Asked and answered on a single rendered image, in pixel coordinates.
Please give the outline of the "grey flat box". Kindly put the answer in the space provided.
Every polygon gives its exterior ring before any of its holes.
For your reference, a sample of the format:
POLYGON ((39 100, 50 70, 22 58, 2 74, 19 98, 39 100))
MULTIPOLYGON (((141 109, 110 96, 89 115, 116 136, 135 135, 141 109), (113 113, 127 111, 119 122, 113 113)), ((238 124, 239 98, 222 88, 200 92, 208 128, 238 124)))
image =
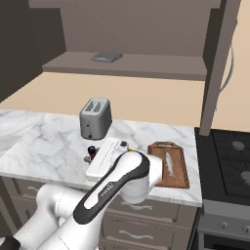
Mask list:
POLYGON ((122 53, 102 52, 91 57, 93 62, 114 63, 123 57, 122 53))

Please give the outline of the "silver fish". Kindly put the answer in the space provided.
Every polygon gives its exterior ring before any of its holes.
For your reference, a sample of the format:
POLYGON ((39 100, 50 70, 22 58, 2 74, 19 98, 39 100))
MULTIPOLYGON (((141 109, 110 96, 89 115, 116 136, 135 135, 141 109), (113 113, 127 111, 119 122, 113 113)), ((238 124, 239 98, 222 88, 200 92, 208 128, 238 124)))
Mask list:
POLYGON ((165 160, 166 160, 166 165, 168 167, 169 175, 174 177, 175 176, 174 164, 173 164, 172 156, 169 152, 166 152, 165 160))

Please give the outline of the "black hob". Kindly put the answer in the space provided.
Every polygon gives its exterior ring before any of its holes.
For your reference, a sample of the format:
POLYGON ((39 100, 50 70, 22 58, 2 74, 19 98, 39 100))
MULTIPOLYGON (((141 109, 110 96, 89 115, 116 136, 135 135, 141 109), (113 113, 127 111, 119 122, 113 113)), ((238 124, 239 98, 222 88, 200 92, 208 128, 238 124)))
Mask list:
POLYGON ((194 133, 203 198, 250 206, 250 132, 194 133))

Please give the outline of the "dark brown cabinet door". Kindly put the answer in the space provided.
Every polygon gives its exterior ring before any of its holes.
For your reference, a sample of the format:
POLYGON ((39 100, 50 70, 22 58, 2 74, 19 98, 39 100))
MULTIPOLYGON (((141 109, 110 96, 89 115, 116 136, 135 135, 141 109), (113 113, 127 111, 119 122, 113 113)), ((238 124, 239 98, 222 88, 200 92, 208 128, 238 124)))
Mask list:
POLYGON ((59 8, 30 8, 28 0, 0 0, 0 103, 64 52, 59 8))

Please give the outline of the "brown drawer front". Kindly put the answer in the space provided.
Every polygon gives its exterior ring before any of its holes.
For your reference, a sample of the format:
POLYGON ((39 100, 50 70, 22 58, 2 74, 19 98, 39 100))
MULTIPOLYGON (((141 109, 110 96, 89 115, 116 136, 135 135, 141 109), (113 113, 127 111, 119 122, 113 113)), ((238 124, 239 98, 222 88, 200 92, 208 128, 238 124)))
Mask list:
POLYGON ((43 186, 43 183, 15 178, 12 178, 12 183, 16 196, 28 199, 35 199, 38 190, 43 186))
POLYGON ((187 250, 190 229, 113 213, 104 215, 102 240, 129 250, 187 250))
POLYGON ((122 206, 121 201, 124 200, 120 195, 117 195, 108 206, 107 211, 166 223, 173 223, 178 217, 178 204, 146 199, 144 202, 135 205, 150 205, 152 210, 136 211, 128 206, 122 206))

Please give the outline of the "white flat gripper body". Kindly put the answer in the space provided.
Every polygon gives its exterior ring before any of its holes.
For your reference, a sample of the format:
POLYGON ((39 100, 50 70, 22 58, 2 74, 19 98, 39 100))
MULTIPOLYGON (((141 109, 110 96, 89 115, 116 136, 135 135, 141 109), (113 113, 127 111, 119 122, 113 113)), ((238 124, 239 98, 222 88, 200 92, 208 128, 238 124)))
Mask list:
POLYGON ((110 169, 115 159, 123 153, 122 141, 115 138, 104 140, 86 171, 89 182, 97 182, 110 169))

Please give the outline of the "grey oven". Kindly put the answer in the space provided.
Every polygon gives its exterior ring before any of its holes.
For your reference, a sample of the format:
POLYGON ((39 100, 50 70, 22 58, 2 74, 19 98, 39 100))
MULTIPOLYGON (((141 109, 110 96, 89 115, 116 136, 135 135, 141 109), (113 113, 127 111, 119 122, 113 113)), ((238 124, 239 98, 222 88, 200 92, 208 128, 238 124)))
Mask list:
POLYGON ((250 206, 204 199, 197 227, 198 250, 212 250, 205 247, 206 235, 250 245, 250 206))

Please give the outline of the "grey toaster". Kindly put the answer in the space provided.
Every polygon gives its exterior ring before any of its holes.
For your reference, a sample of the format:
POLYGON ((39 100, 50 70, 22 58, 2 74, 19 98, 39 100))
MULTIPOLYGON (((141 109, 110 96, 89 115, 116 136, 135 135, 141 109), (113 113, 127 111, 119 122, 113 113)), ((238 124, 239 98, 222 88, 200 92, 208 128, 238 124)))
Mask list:
POLYGON ((110 101, 105 98, 92 98, 79 112, 81 137, 98 141, 105 137, 111 123, 110 101))

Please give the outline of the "brown wooden cutting board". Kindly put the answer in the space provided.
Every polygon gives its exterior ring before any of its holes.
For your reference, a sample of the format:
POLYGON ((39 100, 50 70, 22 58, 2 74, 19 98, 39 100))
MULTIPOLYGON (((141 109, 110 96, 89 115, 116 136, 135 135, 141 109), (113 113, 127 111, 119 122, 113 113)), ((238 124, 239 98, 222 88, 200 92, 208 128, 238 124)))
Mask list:
POLYGON ((147 153, 162 159, 162 180, 157 184, 161 188, 189 188, 188 170, 184 156, 184 150, 171 142, 155 142, 147 147, 147 153), (169 175, 166 165, 166 152, 172 156, 174 174, 169 175))

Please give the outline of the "brown wall cabinet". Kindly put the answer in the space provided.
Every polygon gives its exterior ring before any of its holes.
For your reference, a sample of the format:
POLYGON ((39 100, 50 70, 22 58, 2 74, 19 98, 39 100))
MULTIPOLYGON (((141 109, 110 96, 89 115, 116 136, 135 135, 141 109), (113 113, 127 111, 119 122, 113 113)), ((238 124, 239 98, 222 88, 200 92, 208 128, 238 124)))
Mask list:
POLYGON ((203 51, 212 9, 221 0, 30 0, 30 8, 59 8, 65 52, 47 72, 203 81, 203 51), (93 62, 122 53, 113 63, 93 62))

